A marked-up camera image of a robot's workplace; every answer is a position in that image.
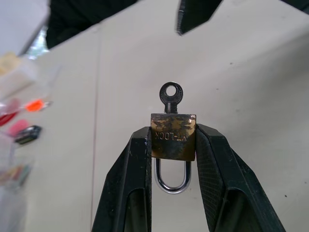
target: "white surface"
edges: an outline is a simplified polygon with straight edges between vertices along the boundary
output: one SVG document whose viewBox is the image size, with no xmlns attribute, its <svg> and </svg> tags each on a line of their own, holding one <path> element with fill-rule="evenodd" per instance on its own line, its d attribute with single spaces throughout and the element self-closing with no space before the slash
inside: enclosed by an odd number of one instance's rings
<svg viewBox="0 0 309 232">
<path fill-rule="evenodd" d="M 38 60 L 63 71 L 55 104 L 31 115 L 40 141 L 19 150 L 37 157 L 27 232 L 90 231 L 106 173 L 132 132 L 163 112 L 167 81 L 183 87 L 179 112 L 218 129 L 255 171 L 286 230 L 308 231 L 308 16 L 276 0 L 225 1 L 180 37 L 177 6 L 141 1 Z M 177 185 L 182 169 L 164 161 L 164 180 Z M 153 181 L 152 212 L 154 232 L 207 231 L 195 163 L 183 194 Z"/>
<path fill-rule="evenodd" d="M 47 0 L 1 0 L 0 56 L 6 52 L 19 55 L 45 22 Z"/>
</svg>

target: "padlock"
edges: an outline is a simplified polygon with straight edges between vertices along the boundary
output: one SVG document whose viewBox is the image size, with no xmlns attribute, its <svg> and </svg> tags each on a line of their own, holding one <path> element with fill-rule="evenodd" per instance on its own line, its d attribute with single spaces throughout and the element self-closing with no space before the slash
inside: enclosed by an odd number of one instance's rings
<svg viewBox="0 0 309 232">
<path fill-rule="evenodd" d="M 196 115 L 151 114 L 152 157 L 195 160 Z"/>
</svg>

